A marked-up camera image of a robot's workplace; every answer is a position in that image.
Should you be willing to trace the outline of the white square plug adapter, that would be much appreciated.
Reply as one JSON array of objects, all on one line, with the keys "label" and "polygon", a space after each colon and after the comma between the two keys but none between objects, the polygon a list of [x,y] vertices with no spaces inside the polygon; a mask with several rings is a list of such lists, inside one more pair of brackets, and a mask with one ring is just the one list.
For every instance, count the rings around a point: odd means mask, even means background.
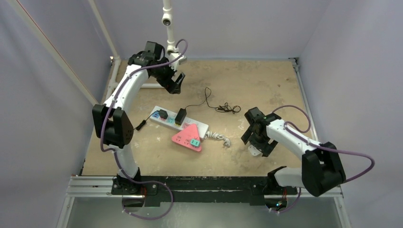
[{"label": "white square plug adapter", "polygon": [[248,146],[248,151],[251,153],[252,156],[260,156],[260,155],[262,155],[262,152],[260,150],[258,150],[253,145]]}]

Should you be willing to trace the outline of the pink triangular power socket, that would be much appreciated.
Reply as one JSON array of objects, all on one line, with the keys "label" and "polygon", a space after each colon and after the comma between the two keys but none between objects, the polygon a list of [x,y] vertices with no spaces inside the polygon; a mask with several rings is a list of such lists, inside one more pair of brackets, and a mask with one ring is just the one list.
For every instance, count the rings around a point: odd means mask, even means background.
[{"label": "pink triangular power socket", "polygon": [[190,124],[189,126],[179,131],[171,138],[171,140],[177,145],[183,146],[195,152],[201,152],[202,150],[201,143],[199,148],[193,147],[190,145],[191,139],[198,139],[201,142],[198,127],[195,123]]}]

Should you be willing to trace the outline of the teal white plug adapter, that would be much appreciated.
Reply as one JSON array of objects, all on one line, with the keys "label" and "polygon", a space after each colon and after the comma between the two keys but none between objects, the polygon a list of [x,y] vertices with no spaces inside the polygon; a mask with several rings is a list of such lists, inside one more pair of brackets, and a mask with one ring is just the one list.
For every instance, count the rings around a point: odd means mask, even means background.
[{"label": "teal white plug adapter", "polygon": [[196,147],[196,148],[199,148],[200,147],[200,140],[198,140],[198,139],[191,139],[190,140],[190,145],[191,146],[193,146],[193,147]]}]

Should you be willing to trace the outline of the white PVC pipe frame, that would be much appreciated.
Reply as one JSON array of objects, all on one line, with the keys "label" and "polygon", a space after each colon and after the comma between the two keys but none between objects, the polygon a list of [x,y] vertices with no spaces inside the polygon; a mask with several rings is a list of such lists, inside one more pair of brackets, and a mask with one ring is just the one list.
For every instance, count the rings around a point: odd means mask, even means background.
[{"label": "white PVC pipe frame", "polygon": [[88,121],[106,88],[110,56],[129,57],[146,40],[164,43],[160,0],[97,0],[111,48],[87,0],[18,0],[52,55],[12,0],[0,3],[0,113],[16,119]]}]

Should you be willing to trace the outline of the black power adapter with switch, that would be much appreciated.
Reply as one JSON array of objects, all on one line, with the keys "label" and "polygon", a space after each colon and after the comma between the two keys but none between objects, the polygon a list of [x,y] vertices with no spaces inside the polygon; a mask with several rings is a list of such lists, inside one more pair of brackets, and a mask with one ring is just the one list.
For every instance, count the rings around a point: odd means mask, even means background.
[{"label": "black power adapter with switch", "polygon": [[150,114],[145,120],[142,120],[142,122],[141,122],[137,127],[135,127],[135,129],[136,129],[137,131],[141,130],[141,129],[145,126],[147,120],[148,120],[150,117],[155,117],[155,118],[161,117],[162,119],[167,119],[167,118],[168,118],[168,113],[167,113],[165,110],[163,110],[163,109],[154,111],[154,112],[153,112],[152,114]]}]

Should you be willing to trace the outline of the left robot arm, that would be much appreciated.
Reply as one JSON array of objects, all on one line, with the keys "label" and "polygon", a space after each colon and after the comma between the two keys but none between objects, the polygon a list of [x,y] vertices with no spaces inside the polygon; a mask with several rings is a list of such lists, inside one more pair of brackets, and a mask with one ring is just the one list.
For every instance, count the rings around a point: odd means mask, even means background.
[{"label": "left robot arm", "polygon": [[177,45],[173,50],[167,50],[161,44],[148,41],[143,51],[128,59],[125,75],[115,91],[103,104],[92,108],[100,149],[112,153],[118,167],[115,185],[129,194],[137,194],[144,182],[131,152],[134,127],[126,111],[150,77],[154,77],[168,93],[180,94],[185,75],[179,74],[176,80],[173,77],[177,74],[178,65],[186,58],[186,50],[187,46],[179,52]]}]

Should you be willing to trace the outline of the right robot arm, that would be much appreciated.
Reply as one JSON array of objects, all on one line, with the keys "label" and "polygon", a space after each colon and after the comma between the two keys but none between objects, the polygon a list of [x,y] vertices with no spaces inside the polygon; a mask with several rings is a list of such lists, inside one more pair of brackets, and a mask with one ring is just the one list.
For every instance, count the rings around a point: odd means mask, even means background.
[{"label": "right robot arm", "polygon": [[300,168],[281,166],[270,171],[264,190],[279,193],[285,187],[306,189],[318,197],[346,182],[344,167],[334,144],[320,143],[304,136],[275,113],[263,114],[257,107],[244,114],[249,127],[241,140],[254,155],[268,157],[282,144],[301,161]]}]

